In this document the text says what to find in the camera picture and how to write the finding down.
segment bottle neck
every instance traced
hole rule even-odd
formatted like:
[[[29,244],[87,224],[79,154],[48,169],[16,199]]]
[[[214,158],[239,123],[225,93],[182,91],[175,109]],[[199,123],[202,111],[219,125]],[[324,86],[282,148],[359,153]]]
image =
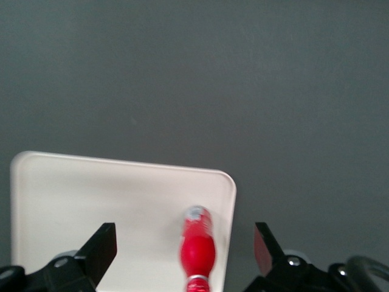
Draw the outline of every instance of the bottle neck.
[[[208,278],[203,275],[190,276],[186,292],[210,292]]]

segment black clamp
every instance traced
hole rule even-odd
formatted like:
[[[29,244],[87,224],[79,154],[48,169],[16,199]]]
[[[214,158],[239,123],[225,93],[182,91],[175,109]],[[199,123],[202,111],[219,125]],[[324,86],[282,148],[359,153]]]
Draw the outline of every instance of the black clamp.
[[[104,223],[72,256],[53,259],[25,275],[21,266],[0,268],[0,292],[95,292],[117,253],[114,223]]]
[[[324,272],[285,255],[266,223],[255,224],[254,250],[262,276],[244,292],[381,292],[371,275],[389,281],[389,268],[366,257],[335,263]]]

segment white plastic tray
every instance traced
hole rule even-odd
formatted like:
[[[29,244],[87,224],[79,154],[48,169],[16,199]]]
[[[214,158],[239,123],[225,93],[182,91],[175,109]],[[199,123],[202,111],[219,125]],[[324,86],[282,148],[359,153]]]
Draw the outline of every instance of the white plastic tray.
[[[217,248],[210,284],[222,292],[236,196],[226,173],[28,151],[13,160],[11,182],[12,262],[27,273],[115,222],[118,253],[98,290],[183,291],[183,216],[203,205]]]

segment red plastic bottle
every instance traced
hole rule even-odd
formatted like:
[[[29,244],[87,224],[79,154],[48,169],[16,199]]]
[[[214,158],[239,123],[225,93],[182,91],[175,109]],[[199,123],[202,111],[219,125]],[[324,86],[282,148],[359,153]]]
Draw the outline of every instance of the red plastic bottle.
[[[208,277],[216,258],[210,212],[201,206],[188,209],[182,231],[181,264],[187,292],[209,292]]]

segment metal screw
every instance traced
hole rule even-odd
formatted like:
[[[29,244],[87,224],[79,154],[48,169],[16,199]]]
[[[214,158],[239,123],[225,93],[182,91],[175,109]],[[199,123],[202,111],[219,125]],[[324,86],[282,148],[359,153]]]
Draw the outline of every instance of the metal screw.
[[[291,265],[291,266],[300,266],[301,265],[301,261],[298,257],[288,257],[287,258],[287,262]]]
[[[67,258],[57,260],[54,264],[54,267],[60,268],[61,266],[65,265],[67,263]]]
[[[2,272],[2,273],[0,274],[0,280],[5,279],[6,277],[11,276],[11,275],[13,274],[13,272],[14,272],[13,269],[8,269],[7,271]]]
[[[347,273],[346,273],[346,270],[345,270],[345,266],[340,266],[338,268],[338,272],[339,274],[341,274],[342,276],[347,276]]]

